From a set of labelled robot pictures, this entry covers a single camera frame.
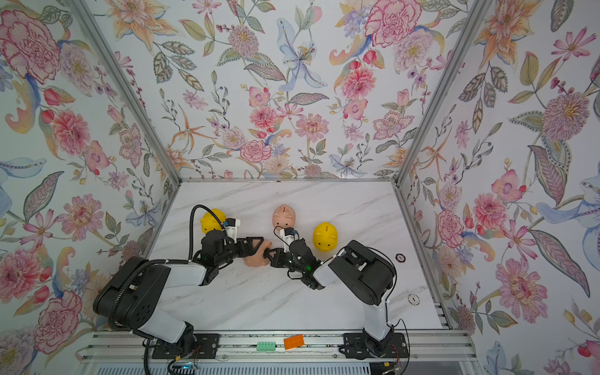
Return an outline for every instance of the pink flower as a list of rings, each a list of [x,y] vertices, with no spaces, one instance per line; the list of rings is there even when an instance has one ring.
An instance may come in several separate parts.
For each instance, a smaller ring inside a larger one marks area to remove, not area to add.
[[[253,140],[246,143],[239,150],[242,159],[251,163],[260,163],[271,157],[271,146],[265,145],[265,141]]]
[[[469,124],[467,121],[461,121],[460,125],[456,128],[456,144],[458,148],[467,148],[467,142],[469,141]]]
[[[261,90],[258,87],[250,88],[250,107],[264,106],[269,102],[271,95],[268,90]]]
[[[413,32],[420,16],[421,5],[415,0],[379,0],[369,13],[365,36],[373,36],[373,46],[399,43]]]
[[[257,128],[267,129],[277,121],[277,113],[268,106],[257,107],[250,114],[250,121]]]
[[[535,245],[535,241],[532,239],[523,239],[523,236],[525,235],[525,233],[527,233],[528,228],[527,226],[522,226],[519,228],[519,231],[517,232],[517,222],[514,220],[509,220],[510,224],[511,224],[511,230],[510,232],[504,228],[503,225],[500,226],[500,229],[502,229],[502,232],[504,232],[504,235],[510,239],[510,242],[508,243],[508,247],[512,248],[515,244],[517,245],[517,249],[519,250],[519,253],[521,254],[521,256],[523,258],[527,258],[525,256],[525,254],[529,255],[532,259],[535,259],[538,257],[538,255],[536,253],[534,253],[529,247],[526,247],[525,245],[529,245],[529,246],[533,246]]]
[[[17,249],[4,253],[0,260],[0,298],[9,303],[12,298],[21,299],[37,284],[41,263],[34,251]]]
[[[35,326],[35,348],[45,354],[58,349],[77,329],[81,309],[81,298],[71,290],[51,298]]]
[[[293,107],[290,107],[289,104],[286,104],[285,107],[286,107],[285,110],[282,109],[281,107],[277,107],[277,110],[279,112],[281,112],[277,115],[278,117],[286,117],[287,116],[287,118],[291,120],[292,116],[300,116],[300,112],[302,112],[304,110],[304,108],[296,109],[296,107],[298,107],[297,104],[294,104]]]
[[[200,99],[198,95],[188,90],[185,90],[184,101],[190,108],[196,107],[196,109],[204,110],[204,107],[208,106],[208,103],[204,101],[204,98]]]
[[[192,7],[199,9],[198,14],[208,10],[212,14],[212,9],[221,5],[220,2],[212,2],[212,0],[196,0],[199,4],[192,4]]]
[[[542,117],[544,135],[550,140],[569,140],[579,134],[590,115],[589,103],[580,92],[550,100]]]
[[[563,43],[562,40],[556,40],[554,42],[554,46],[559,49],[559,51],[553,51],[552,55],[562,55],[566,53],[565,57],[563,57],[563,61],[567,61],[571,54],[575,57],[579,56],[589,56],[590,52],[588,50],[582,49],[581,47],[585,46],[587,43],[596,39],[596,34],[592,34],[582,41],[583,37],[586,35],[587,28],[581,29],[579,34],[577,34],[577,38],[573,40],[573,33],[571,31],[566,33],[566,44]]]
[[[409,105],[409,91],[408,89],[404,89],[402,91],[398,91],[398,105],[400,107],[406,107]]]
[[[69,234],[73,231],[73,242],[82,241],[85,239],[85,232],[93,232],[97,229],[102,228],[102,217],[104,213],[102,211],[96,212],[102,208],[102,204],[94,200],[91,194],[80,197],[73,197],[73,206],[66,204],[64,206],[65,211],[68,214],[62,214],[58,217],[57,221],[62,222],[62,231]]]
[[[454,215],[454,212],[445,209],[439,214],[438,231],[449,247],[457,248],[463,244],[464,238],[461,236],[463,229],[460,217]]]
[[[447,211],[454,212],[462,195],[463,188],[456,186],[452,181],[448,181],[440,190],[440,205]]]
[[[60,50],[48,27],[20,10],[5,10],[0,17],[0,51],[10,67],[21,78],[29,73],[42,84],[54,79]]]
[[[511,169],[491,185],[491,190],[505,202],[513,202],[523,197],[520,186],[517,173]]]
[[[398,112],[389,111],[383,119],[373,121],[373,127],[376,130],[373,138],[379,140],[391,138],[412,124],[414,118],[414,116],[402,117]]]
[[[498,229],[506,221],[506,206],[494,193],[475,198],[475,217],[485,229]]]
[[[242,57],[252,57],[252,55],[259,51],[259,40],[256,38],[254,31],[250,30],[246,25],[237,26],[231,30],[227,40],[231,44],[231,48],[242,55]]]
[[[121,188],[124,188],[127,186],[128,178],[129,178],[129,175],[125,172],[109,172],[110,187],[119,191]]]
[[[454,56],[454,51],[452,50],[448,51],[446,58],[444,58],[442,55],[439,55],[436,60],[438,60],[441,64],[432,66],[431,70],[442,70],[446,68],[448,62],[452,59],[452,56]]]
[[[97,140],[93,140],[92,145],[86,149],[85,161],[92,172],[97,169],[104,169],[110,165],[106,154],[102,151],[102,146],[100,146]]]
[[[348,99],[365,97],[375,87],[376,80],[369,69],[365,67],[354,69],[344,81],[342,94]]]
[[[61,74],[83,94],[91,96],[94,72],[83,50],[75,44],[61,47]]]
[[[308,118],[304,115],[300,115],[300,119],[296,122],[296,133],[304,137],[306,136],[313,142],[317,142],[317,139],[323,139],[324,135],[329,132],[327,128],[329,122],[321,117],[321,115],[308,114]]]
[[[415,31],[396,45],[394,69],[396,72],[410,69],[427,56],[433,37],[427,31]]]
[[[354,99],[351,101],[346,108],[344,108],[344,115],[349,116],[354,120],[360,120],[362,114],[365,113],[365,109],[367,108],[367,99]]]
[[[348,127],[344,128],[344,134],[346,138],[350,138],[351,141],[356,141],[357,139],[364,138],[360,130],[356,127],[356,125],[352,124]]]
[[[123,121],[123,116],[121,115],[121,113],[119,112],[119,110],[117,108],[114,108],[113,106],[109,106],[108,111],[106,111],[106,113],[109,114],[109,116],[118,124],[121,121]]]
[[[54,117],[52,130],[61,150],[73,156],[81,155],[89,142],[88,123],[72,110],[64,110]]]
[[[131,62],[131,58],[129,56],[125,56],[121,59],[120,51],[115,51],[115,58],[121,65],[121,68],[133,68],[133,65],[128,65]]]
[[[548,306],[542,302],[548,298],[548,289],[537,285],[537,272],[527,274],[529,263],[525,258],[521,259],[521,263],[511,258],[506,261],[506,268],[500,264],[496,267],[496,278],[502,282],[500,305],[512,307],[511,311],[515,317],[519,317],[523,309],[523,318],[529,323],[535,323],[540,315],[548,317]]]
[[[140,165],[140,159],[142,158],[142,137],[140,130],[136,124],[133,124],[131,129],[123,130],[119,133],[121,140],[121,148],[119,155],[125,159],[129,159],[131,165],[136,168]]]
[[[25,225],[23,225],[23,229],[25,229],[27,232],[32,232],[35,234],[28,236],[28,237],[23,237],[21,239],[21,245],[25,245],[27,242],[35,241],[34,247],[33,247],[33,249],[35,251],[42,244],[42,242],[44,241],[44,238],[51,238],[52,233],[49,233],[48,230],[54,225],[54,223],[58,219],[58,217],[57,217],[54,220],[52,220],[53,216],[54,216],[54,210],[51,210],[51,209],[49,209],[48,212],[46,213],[46,220],[44,220],[44,218],[41,216],[41,213],[38,212],[35,215],[35,220],[38,223],[37,227],[35,225],[29,224],[29,223],[26,223]]]

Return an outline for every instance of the pink peony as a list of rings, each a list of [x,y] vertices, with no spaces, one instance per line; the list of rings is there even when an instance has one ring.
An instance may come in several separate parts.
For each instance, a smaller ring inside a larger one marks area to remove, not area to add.
[[[415,0],[379,0],[369,13],[365,35],[372,35],[373,46],[399,43],[413,32],[420,16],[421,5]]]
[[[550,100],[542,117],[544,135],[550,140],[569,140],[579,134],[590,115],[589,103],[580,92]]]
[[[96,212],[102,208],[102,203],[92,198],[91,194],[80,197],[73,197],[73,206],[66,204],[65,211],[68,214],[62,214],[57,221],[62,222],[62,231],[69,234],[73,231],[73,242],[85,239],[85,232],[93,232],[102,228],[102,211]]]
[[[246,143],[239,150],[242,159],[251,163],[260,163],[271,157],[271,146],[265,145],[265,141],[253,140]]]
[[[92,145],[86,149],[85,162],[92,172],[96,169],[104,169],[110,165],[106,154],[102,151],[102,146],[100,146],[97,140],[93,140]]]
[[[64,110],[54,117],[52,131],[61,150],[73,156],[81,155],[89,142],[88,123],[72,110]]]
[[[62,298],[51,298],[35,326],[35,348],[45,354],[58,349],[77,329],[81,309],[81,298],[70,290]]]
[[[250,107],[264,106],[269,102],[270,97],[268,90],[252,86],[250,88]]]
[[[500,287],[500,305],[512,308],[515,317],[521,315],[529,323],[535,323],[538,316],[548,317],[548,306],[542,302],[548,298],[546,287],[537,285],[539,274],[532,272],[529,275],[529,263],[525,258],[521,262],[514,259],[506,261],[506,268],[498,264],[496,278],[502,282]]]
[[[119,155],[125,159],[129,159],[131,165],[137,168],[142,158],[142,136],[139,128],[136,124],[133,124],[130,130],[126,129],[120,132],[119,138],[122,145]]]
[[[45,83],[59,70],[60,50],[48,27],[20,10],[0,14],[0,51],[10,67],[25,78]]]
[[[354,69],[344,81],[342,94],[348,99],[365,97],[375,87],[376,80],[369,69],[365,67]]]
[[[519,186],[519,177],[515,170],[511,169],[491,185],[491,190],[505,202],[513,202],[523,197]]]
[[[362,114],[365,113],[365,109],[367,108],[367,99],[354,99],[353,101],[351,101],[350,103],[348,103],[348,105],[346,106],[346,108],[344,108],[344,117],[350,117],[351,119],[354,120],[360,120],[362,117]]]
[[[454,212],[462,195],[463,188],[459,188],[452,181],[448,181],[440,190],[440,205],[446,210]]]
[[[432,42],[431,34],[420,29],[397,44],[394,59],[396,72],[410,69],[422,62],[427,56]]]
[[[475,198],[475,217],[485,229],[498,229],[506,221],[506,206],[493,193]]]
[[[323,139],[324,135],[329,132],[327,128],[329,122],[321,117],[321,115],[308,114],[308,118],[304,115],[300,115],[300,120],[296,122],[296,133],[299,136],[306,136],[313,142],[317,142],[317,139]]]
[[[34,288],[41,273],[37,255],[25,249],[4,253],[0,260],[0,298],[9,303],[14,297],[23,298]]]
[[[277,112],[271,107],[257,107],[252,111],[250,121],[257,128],[267,129],[277,121]]]
[[[373,138],[379,140],[391,138],[412,124],[414,118],[414,116],[402,117],[398,112],[389,111],[383,119],[373,121],[373,127],[376,130]]]
[[[463,244],[464,238],[461,236],[463,229],[460,217],[454,215],[454,212],[445,209],[439,214],[438,231],[448,247],[457,248]]]

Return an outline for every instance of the yellow piggy bank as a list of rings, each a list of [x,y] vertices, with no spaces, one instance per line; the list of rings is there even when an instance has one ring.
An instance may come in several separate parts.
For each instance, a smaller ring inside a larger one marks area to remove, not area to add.
[[[313,244],[320,251],[327,252],[335,249],[337,239],[337,229],[329,223],[319,224],[314,229]]]

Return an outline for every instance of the circular sticker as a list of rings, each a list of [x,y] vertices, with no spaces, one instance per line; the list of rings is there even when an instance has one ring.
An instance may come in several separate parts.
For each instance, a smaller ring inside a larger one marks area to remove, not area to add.
[[[409,294],[409,302],[413,306],[417,306],[420,302],[419,296],[416,294]]]

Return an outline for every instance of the orange lego brick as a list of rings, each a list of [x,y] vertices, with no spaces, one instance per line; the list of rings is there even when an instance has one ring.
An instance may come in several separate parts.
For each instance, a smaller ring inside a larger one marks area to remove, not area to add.
[[[294,349],[295,347],[301,347],[304,345],[304,336],[297,335],[288,337],[283,340],[283,345],[286,347],[286,350]]]

